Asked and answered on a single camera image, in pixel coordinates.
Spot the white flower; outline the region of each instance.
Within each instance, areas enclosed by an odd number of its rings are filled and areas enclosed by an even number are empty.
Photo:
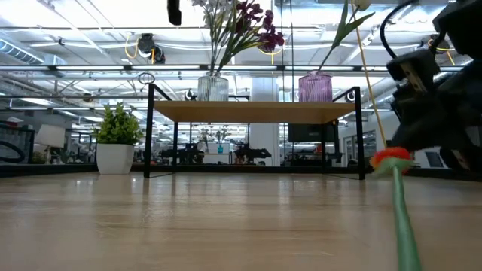
[[[370,7],[370,0],[353,0],[353,4],[358,7],[359,11],[366,11]]]

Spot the table frame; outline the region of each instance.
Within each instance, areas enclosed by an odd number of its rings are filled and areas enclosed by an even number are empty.
[[[148,117],[145,136],[145,152],[144,152],[144,178],[151,177],[151,144],[152,144],[152,124],[154,116],[154,93],[158,92],[164,99],[171,101],[171,98],[160,89],[156,84],[149,84],[148,88]],[[362,126],[362,96],[360,87],[352,87],[349,90],[341,93],[333,99],[333,102],[343,98],[347,93],[354,92],[355,94],[355,123],[356,123],[356,139],[358,147],[358,179],[365,179],[365,156],[363,148],[363,126]],[[325,130],[325,125],[322,125],[322,131]],[[174,123],[174,139],[172,148],[178,148],[178,122]],[[325,133],[321,133],[322,153],[326,154]],[[339,142],[335,141],[335,147],[339,147]],[[177,152],[173,152],[172,166],[159,166],[161,171],[167,172],[256,172],[255,166],[178,166]],[[322,156],[322,168],[307,169],[299,166],[259,166],[259,172],[270,173],[355,173],[348,168],[326,168],[326,155]]]

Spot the white column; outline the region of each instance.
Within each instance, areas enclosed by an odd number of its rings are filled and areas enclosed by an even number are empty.
[[[252,78],[251,102],[278,102],[279,93],[275,78]],[[266,148],[271,158],[256,159],[266,166],[279,166],[279,124],[251,123],[249,130],[251,148]]]

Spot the wood grain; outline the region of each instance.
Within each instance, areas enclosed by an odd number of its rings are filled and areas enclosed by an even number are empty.
[[[174,122],[323,124],[355,110],[335,102],[154,102]]]
[[[405,178],[424,270],[482,266],[482,185]],[[396,270],[391,181],[322,175],[0,180],[0,270]]]

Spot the camera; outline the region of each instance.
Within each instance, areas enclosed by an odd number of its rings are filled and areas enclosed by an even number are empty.
[[[165,64],[166,57],[161,47],[154,43],[154,35],[151,33],[141,34],[137,43],[139,55],[150,59],[152,64]]]

